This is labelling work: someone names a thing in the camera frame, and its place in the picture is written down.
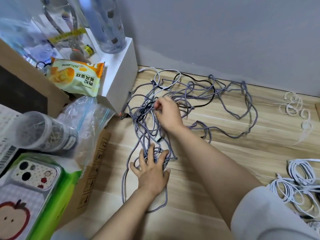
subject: hand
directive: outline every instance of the hand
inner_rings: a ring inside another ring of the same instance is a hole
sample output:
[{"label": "hand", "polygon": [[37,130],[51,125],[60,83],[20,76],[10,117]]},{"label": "hand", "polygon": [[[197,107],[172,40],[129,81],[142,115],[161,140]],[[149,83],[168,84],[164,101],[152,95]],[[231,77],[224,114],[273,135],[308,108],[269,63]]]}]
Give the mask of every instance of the hand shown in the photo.
[{"label": "hand", "polygon": [[173,132],[185,127],[179,107],[170,97],[158,98],[154,103],[154,108],[156,109],[155,116],[166,131]]},{"label": "hand", "polygon": [[130,163],[132,172],[138,177],[138,189],[145,190],[150,193],[153,198],[159,195],[168,183],[171,170],[167,169],[163,172],[163,163],[169,153],[169,150],[163,151],[158,158],[158,162],[154,163],[153,151],[155,145],[151,144],[148,150],[147,162],[143,156],[143,149],[139,154],[140,168],[137,169],[134,163]]}]

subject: apple phone case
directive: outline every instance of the apple phone case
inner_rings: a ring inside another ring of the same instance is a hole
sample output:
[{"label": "apple phone case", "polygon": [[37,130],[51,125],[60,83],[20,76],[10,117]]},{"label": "apple phone case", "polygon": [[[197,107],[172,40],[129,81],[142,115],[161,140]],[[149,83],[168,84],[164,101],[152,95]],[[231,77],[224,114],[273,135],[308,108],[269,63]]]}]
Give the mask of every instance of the apple phone case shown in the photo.
[{"label": "apple phone case", "polygon": [[61,175],[61,167],[21,160],[0,187],[0,239],[25,240],[46,206]]}]

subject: white shirt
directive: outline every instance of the white shirt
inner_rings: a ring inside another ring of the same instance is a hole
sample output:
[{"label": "white shirt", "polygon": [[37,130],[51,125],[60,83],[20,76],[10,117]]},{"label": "white shirt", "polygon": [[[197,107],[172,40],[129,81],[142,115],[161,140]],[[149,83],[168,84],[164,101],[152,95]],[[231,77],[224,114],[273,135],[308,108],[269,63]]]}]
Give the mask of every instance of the white shirt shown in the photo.
[{"label": "white shirt", "polygon": [[242,199],[231,220],[236,240],[314,240],[319,235],[264,186]]}]

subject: person's left hand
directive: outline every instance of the person's left hand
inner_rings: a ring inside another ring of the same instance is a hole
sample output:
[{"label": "person's left hand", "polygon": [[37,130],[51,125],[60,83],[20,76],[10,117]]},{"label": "person's left hand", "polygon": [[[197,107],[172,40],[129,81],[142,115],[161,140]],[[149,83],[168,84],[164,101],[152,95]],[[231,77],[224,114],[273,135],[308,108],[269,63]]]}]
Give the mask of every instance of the person's left hand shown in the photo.
[{"label": "person's left hand", "polygon": [[155,198],[167,185],[171,170],[167,169],[163,172],[163,163],[165,162],[165,158],[168,155],[169,150],[163,151],[163,153],[160,154],[157,163],[154,163],[154,147],[155,145],[152,143],[148,150],[147,161],[145,161],[143,149],[141,149],[139,154],[140,168],[137,169],[134,166],[134,163],[131,162],[130,169],[138,177],[138,189],[147,191]]}]

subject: white box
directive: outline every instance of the white box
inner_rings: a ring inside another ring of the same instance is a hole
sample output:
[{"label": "white box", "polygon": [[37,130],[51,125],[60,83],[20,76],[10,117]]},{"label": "white box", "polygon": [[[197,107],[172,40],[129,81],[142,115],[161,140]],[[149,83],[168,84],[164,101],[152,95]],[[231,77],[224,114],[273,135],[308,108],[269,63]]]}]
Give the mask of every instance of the white box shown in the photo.
[{"label": "white box", "polygon": [[105,62],[107,67],[105,77],[100,81],[97,100],[119,115],[138,72],[134,42],[132,38],[126,37],[127,46],[124,50],[117,54],[107,54],[100,50],[90,29],[86,30],[101,58],[100,62]]}]

